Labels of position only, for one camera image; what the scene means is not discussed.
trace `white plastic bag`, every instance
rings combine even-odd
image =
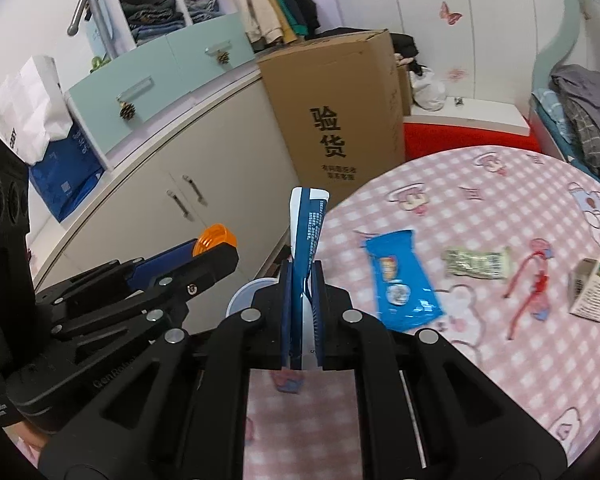
[[[29,58],[0,86],[0,133],[27,164],[42,160],[49,142],[65,139],[72,124],[52,57]]]
[[[409,72],[413,87],[413,100],[425,110],[442,110],[446,101],[445,84],[436,79],[433,70],[422,67],[422,76]]]

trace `red fabric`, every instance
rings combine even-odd
[[[533,130],[528,137],[462,126],[404,123],[407,160],[468,146],[509,146],[542,153]]]

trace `light green drawer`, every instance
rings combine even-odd
[[[147,119],[189,91],[167,37],[123,54],[69,90],[69,95],[98,147],[107,153]],[[136,108],[128,121],[120,117],[120,94]]]
[[[254,57],[237,13],[172,32],[167,40],[189,91]],[[214,50],[218,46],[229,55],[228,63],[217,60]]]

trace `teal curved trim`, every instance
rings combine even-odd
[[[536,56],[533,72],[533,90],[547,88],[551,70],[567,57],[580,35],[580,1],[564,0],[564,16],[558,34]]]

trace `green packet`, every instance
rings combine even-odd
[[[511,272],[509,247],[505,247],[499,253],[451,247],[445,250],[442,259],[446,261],[448,275],[470,276],[482,280],[506,280]]]

